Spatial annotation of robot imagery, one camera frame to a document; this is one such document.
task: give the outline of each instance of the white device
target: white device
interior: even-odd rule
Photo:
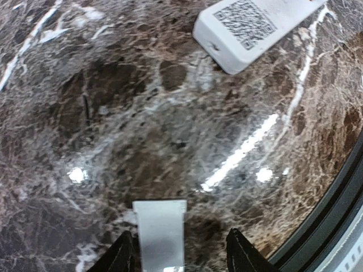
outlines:
[[[143,272],[184,271],[186,200],[134,201]]]
[[[260,57],[327,0],[223,0],[199,13],[193,36],[228,74]]]

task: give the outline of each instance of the marble surface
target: marble surface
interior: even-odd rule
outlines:
[[[230,76],[191,36],[215,1],[0,2],[1,271],[85,271],[136,199],[187,199],[187,271],[226,271],[231,227],[269,256],[321,199],[362,128],[363,2]]]

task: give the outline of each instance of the black plastic edge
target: black plastic edge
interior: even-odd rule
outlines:
[[[312,271],[348,228],[363,193],[363,132],[314,210],[269,262],[282,272]]]

